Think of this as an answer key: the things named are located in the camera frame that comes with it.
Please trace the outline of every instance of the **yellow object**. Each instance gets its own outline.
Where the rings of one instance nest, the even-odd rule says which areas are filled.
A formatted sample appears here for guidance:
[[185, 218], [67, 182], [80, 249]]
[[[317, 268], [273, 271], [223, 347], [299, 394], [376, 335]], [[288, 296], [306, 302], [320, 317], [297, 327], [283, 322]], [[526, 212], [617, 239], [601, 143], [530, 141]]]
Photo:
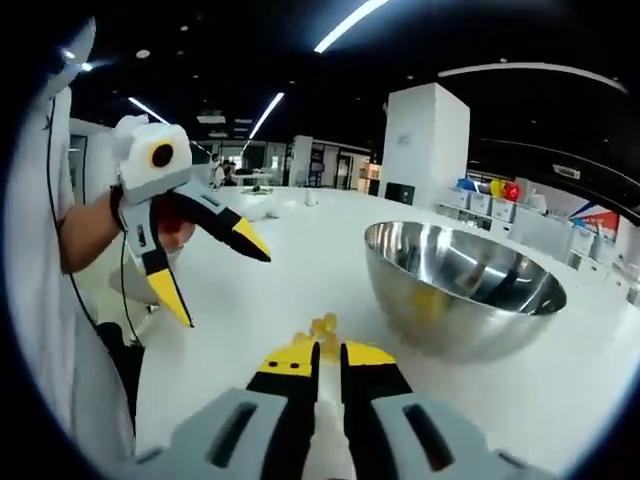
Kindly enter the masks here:
[[324, 316], [324, 324], [328, 332], [334, 332], [338, 326], [338, 317], [335, 313], [327, 313]]
[[327, 324], [324, 318], [314, 318], [311, 321], [311, 333], [314, 337], [320, 337], [327, 333]]
[[327, 333], [324, 341], [320, 342], [320, 356], [330, 362], [340, 362], [340, 343], [335, 333]]
[[298, 332], [293, 336], [294, 344], [306, 342], [307, 340], [313, 340], [313, 337], [311, 335], [307, 335], [306, 333], [302, 333], [302, 332]]
[[180, 298], [178, 287], [173, 279], [173, 275], [171, 275], [171, 270], [165, 268], [159, 272], [152, 273], [147, 277], [147, 280], [151, 288], [153, 288], [153, 291], [158, 295], [160, 301], [178, 317], [180, 322], [187, 327], [192, 327], [193, 324], [191, 323], [184, 302], [182, 298]]
[[314, 339], [310, 339], [275, 350], [265, 358], [258, 371], [277, 375], [310, 377], [311, 353], [315, 343]]
[[243, 237], [249, 239], [251, 243], [253, 243], [256, 247], [258, 247], [262, 252], [269, 258], [271, 258], [271, 252], [269, 248], [265, 245], [265, 243], [260, 240], [255, 230], [249, 223], [249, 220], [242, 217], [238, 223], [236, 223], [235, 227], [232, 229], [234, 232], [238, 232]]
[[349, 365], [384, 365], [396, 363], [394, 358], [379, 348], [356, 342], [344, 342], [349, 353]]
[[311, 321], [309, 334], [298, 332], [293, 336], [293, 344], [298, 344], [309, 339], [320, 344], [320, 357], [322, 360], [340, 362], [340, 342], [334, 333], [338, 326], [338, 317], [335, 313], [327, 313], [323, 318], [314, 318]]
[[491, 180], [491, 183], [489, 184], [491, 195], [496, 198], [502, 198], [504, 196], [503, 192], [505, 183], [506, 182], [504, 180], [498, 180], [497, 178]]

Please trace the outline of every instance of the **gray gripper housing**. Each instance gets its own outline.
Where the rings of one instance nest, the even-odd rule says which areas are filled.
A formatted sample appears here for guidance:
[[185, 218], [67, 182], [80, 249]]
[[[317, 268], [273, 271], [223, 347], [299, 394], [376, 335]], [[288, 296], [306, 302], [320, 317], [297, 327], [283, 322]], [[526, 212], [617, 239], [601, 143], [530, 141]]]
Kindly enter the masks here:
[[287, 399], [230, 389], [176, 427], [158, 447], [118, 466], [122, 480], [258, 480]]
[[551, 480], [503, 451], [444, 403], [409, 393], [374, 400], [400, 480]]

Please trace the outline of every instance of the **hand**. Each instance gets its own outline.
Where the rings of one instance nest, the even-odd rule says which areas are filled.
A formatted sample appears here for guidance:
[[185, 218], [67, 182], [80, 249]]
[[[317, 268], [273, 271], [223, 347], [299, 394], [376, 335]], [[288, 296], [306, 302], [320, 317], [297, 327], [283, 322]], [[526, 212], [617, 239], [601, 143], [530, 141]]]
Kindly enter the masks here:
[[154, 199], [158, 207], [158, 239], [167, 253], [174, 253], [189, 241], [196, 226], [184, 219], [170, 197]]

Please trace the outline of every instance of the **fluorescent light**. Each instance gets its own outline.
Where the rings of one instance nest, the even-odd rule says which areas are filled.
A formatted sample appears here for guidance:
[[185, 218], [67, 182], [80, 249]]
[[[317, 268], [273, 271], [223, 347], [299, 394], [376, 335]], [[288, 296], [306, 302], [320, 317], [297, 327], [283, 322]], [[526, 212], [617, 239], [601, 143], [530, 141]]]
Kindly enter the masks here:
[[344, 35], [347, 30], [349, 30], [364, 17], [377, 10], [388, 1], [389, 0], [369, 0], [366, 3], [362, 4], [355, 12], [345, 18], [342, 23], [340, 23], [340, 25], [334, 28], [331, 33], [329, 33], [329, 35], [327, 35], [318, 44], [318, 46], [314, 48], [314, 51], [316, 53], [323, 53], [327, 48], [331, 46], [333, 42]]
[[169, 122], [167, 122], [164, 118], [162, 118], [160, 115], [158, 115], [156, 112], [154, 112], [153, 110], [151, 110], [149, 107], [147, 107], [144, 103], [139, 102], [138, 100], [136, 100], [133, 97], [129, 97], [129, 101], [131, 103], [133, 103], [136, 107], [138, 107], [140, 110], [147, 112], [149, 115], [151, 115], [152, 117], [160, 120], [162, 123], [165, 123], [167, 125], [170, 125]]
[[609, 85], [610, 87], [620, 90], [622, 93], [629, 93], [624, 85], [610, 80], [609, 78], [597, 73], [593, 73], [588, 70], [582, 70], [580, 68], [567, 67], [565, 65], [555, 65], [552, 63], [541, 62], [488, 63], [486, 65], [454, 68], [453, 70], [439, 72], [438, 77], [444, 78], [451, 77], [453, 75], [461, 75], [464, 73], [487, 72], [490, 70], [548, 70], [552, 72], [571, 73], [573, 75], [590, 78], [591, 80], [595, 80], [596, 82], [604, 83], [606, 85]]
[[256, 123], [256, 126], [253, 127], [253, 131], [249, 135], [249, 140], [252, 140], [253, 137], [256, 135], [256, 133], [258, 133], [258, 130], [260, 129], [264, 121], [267, 119], [269, 114], [273, 111], [273, 109], [276, 108], [276, 105], [280, 103], [280, 100], [282, 100], [282, 97], [284, 97], [284, 93], [280, 92], [274, 97], [273, 100], [271, 100], [271, 103], [269, 104], [267, 109], [264, 111], [264, 113], [260, 117], [260, 120], [258, 120], [258, 123]]
[[198, 115], [198, 121], [200, 123], [216, 124], [226, 123], [227, 119], [223, 115]]

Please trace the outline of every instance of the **red balloon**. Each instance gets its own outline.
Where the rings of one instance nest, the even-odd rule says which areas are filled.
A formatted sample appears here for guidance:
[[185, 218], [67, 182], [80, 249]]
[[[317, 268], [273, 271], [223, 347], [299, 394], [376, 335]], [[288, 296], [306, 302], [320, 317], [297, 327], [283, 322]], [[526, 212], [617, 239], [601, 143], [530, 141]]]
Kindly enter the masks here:
[[504, 186], [504, 198], [510, 202], [517, 202], [520, 198], [520, 185], [513, 182], [507, 182]]

